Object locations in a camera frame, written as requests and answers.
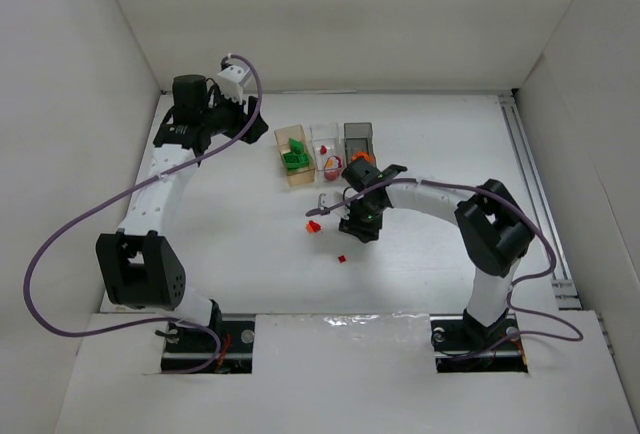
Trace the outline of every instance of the screw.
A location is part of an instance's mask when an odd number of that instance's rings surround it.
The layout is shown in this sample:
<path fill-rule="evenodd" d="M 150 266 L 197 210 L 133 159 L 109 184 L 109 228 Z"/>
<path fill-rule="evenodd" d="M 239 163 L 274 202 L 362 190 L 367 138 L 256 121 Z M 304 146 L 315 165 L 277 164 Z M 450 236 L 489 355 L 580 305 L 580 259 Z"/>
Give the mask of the screw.
<path fill-rule="evenodd" d="M 441 342 L 444 342 L 445 340 L 444 329 L 442 327 L 436 327 L 433 330 L 432 339 L 433 339 L 433 342 L 435 342 L 436 344 L 440 344 Z"/>
<path fill-rule="evenodd" d="M 511 339 L 513 339 L 514 341 L 517 341 L 518 339 L 520 339 L 520 335 L 519 335 L 520 331 L 518 331 L 518 328 L 516 328 L 516 327 L 509 326 L 509 327 L 507 327 L 507 330 L 504 331 L 504 332 L 509 337 L 514 336 L 514 337 L 511 337 Z"/>
<path fill-rule="evenodd" d="M 251 329 L 245 329 L 242 331 L 242 334 L 240 334 L 240 340 L 245 344 L 251 344 L 255 337 L 256 335 Z"/>

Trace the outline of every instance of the white table surface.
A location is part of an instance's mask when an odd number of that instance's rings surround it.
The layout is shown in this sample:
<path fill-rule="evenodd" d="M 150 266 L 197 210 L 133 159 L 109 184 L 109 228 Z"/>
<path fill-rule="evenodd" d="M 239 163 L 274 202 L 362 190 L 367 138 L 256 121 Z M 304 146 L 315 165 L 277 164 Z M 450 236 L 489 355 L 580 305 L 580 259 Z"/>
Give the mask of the white table surface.
<path fill-rule="evenodd" d="M 139 180 L 171 105 L 170 94 L 161 97 Z M 187 284 L 217 300 L 223 312 L 459 313 L 471 293 L 474 267 L 459 231 L 439 219 L 389 210 L 380 240 L 366 245 L 338 232 L 333 215 L 316 219 L 321 233 L 307 233 L 304 213 L 316 206 L 318 194 L 346 184 L 289 188 L 273 135 L 280 127 L 370 121 L 378 167 L 401 164 L 414 174 L 473 185 L 496 178 L 531 213 L 496 96 L 272 94 L 262 115 L 269 132 L 203 163 L 166 233 Z M 224 141 L 218 136 L 213 145 Z M 346 263 L 338 262 L 340 255 Z M 518 274 L 546 262 L 536 242 Z M 515 299 L 556 308 L 547 280 L 519 287 Z M 121 309 L 105 295 L 102 312 Z"/>
<path fill-rule="evenodd" d="M 229 376 L 158 375 L 157 325 L 86 338 L 56 433 L 636 433 L 596 316 L 561 315 L 585 340 L 525 338 L 529 374 L 437 374 L 428 315 L 259 316 L 253 373 Z"/>

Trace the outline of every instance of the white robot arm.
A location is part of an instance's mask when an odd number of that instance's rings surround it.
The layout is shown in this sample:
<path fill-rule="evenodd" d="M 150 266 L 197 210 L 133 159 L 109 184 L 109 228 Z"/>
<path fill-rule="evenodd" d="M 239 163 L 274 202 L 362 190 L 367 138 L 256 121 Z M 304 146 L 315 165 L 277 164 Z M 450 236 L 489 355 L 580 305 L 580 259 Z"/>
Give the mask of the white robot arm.
<path fill-rule="evenodd" d="M 419 177 L 409 173 L 408 177 Z M 455 211 L 458 204 L 469 199 L 458 191 L 421 186 L 419 184 L 392 184 L 387 187 L 387 196 L 395 209 L 411 209 L 437 217 L 458 227 Z M 516 259 L 506 276 L 494 276 L 476 266 L 471 299 L 466 308 L 469 316 L 485 327 L 492 326 L 507 309 L 507 294 L 513 276 L 520 264 Z"/>
<path fill-rule="evenodd" d="M 114 304 L 162 309 L 173 317 L 217 330 L 217 303 L 185 287 L 184 269 L 164 237 L 198 166 L 164 177 L 161 173 L 204 154 L 212 136 L 234 137 L 244 128 L 256 104 L 254 97 L 244 101 L 250 79 L 250 72 L 237 65 L 224 65 L 210 89 L 204 76 L 174 79 L 174 106 L 154 138 L 148 174 L 161 179 L 133 199 L 116 233 L 102 234 L 96 243 L 107 295 Z M 249 113 L 244 110 L 246 104 Z M 252 144 L 267 130 L 258 114 L 241 140 Z"/>
<path fill-rule="evenodd" d="M 406 168 L 392 165 L 380 172 L 365 159 L 358 159 L 347 166 L 343 177 L 360 192 L 404 171 Z M 489 180 L 482 188 L 517 206 L 499 181 Z M 476 266 L 471 299 L 463 314 L 464 330 L 482 345 L 506 317 L 507 294 L 520 259 L 534 238 L 533 232 L 513 213 L 486 197 L 477 194 L 469 197 L 420 182 L 392 183 L 371 190 L 349 204 L 348 217 L 340 221 L 340 230 L 362 242 L 375 241 L 386 208 L 422 212 L 460 229 L 467 254 Z"/>

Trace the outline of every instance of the transparent container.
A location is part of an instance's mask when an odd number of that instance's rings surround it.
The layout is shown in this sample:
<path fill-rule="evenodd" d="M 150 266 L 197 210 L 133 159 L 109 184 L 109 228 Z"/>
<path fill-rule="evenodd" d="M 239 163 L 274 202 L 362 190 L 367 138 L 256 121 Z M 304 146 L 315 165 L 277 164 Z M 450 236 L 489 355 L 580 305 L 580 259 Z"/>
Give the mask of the transparent container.
<path fill-rule="evenodd" d="M 340 127 L 337 122 L 311 125 L 311 145 L 318 169 L 318 182 L 340 179 L 345 167 L 345 157 L 340 144 Z"/>
<path fill-rule="evenodd" d="M 282 166 L 287 173 L 287 182 L 290 187 L 300 186 L 302 184 L 308 184 L 313 182 L 316 178 L 316 166 L 313 159 L 313 154 L 309 152 L 307 146 L 307 138 L 304 135 L 304 129 L 300 124 L 296 126 L 283 127 L 282 129 L 276 129 L 276 143 L 278 144 L 278 151 L 280 152 L 280 159 L 282 160 Z M 309 158 L 309 165 L 307 167 L 301 167 L 294 170 L 287 169 L 287 165 L 284 161 L 284 155 L 291 152 L 291 146 L 289 139 L 294 139 L 301 142 L 304 146 L 304 152 Z"/>
<path fill-rule="evenodd" d="M 373 125 L 370 122 L 345 122 L 344 150 L 347 163 L 355 161 L 358 157 L 365 157 L 375 166 L 376 156 L 373 154 Z"/>

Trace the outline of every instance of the green block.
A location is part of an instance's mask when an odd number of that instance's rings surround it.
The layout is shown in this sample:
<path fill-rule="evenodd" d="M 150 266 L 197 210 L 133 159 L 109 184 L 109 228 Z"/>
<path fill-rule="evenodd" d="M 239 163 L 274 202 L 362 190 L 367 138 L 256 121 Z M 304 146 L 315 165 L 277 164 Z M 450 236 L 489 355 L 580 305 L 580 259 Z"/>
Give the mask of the green block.
<path fill-rule="evenodd" d="M 309 156 L 307 154 L 298 155 L 292 152 L 287 152 L 283 154 L 282 157 L 284 158 L 285 166 L 289 171 L 309 166 Z"/>
<path fill-rule="evenodd" d="M 294 154 L 293 152 L 285 152 L 282 155 L 282 158 L 284 159 L 284 162 L 289 163 L 289 162 L 300 162 L 299 156 L 297 154 Z"/>
<path fill-rule="evenodd" d="M 304 154 L 304 144 L 292 138 L 289 138 L 289 149 L 294 154 Z"/>

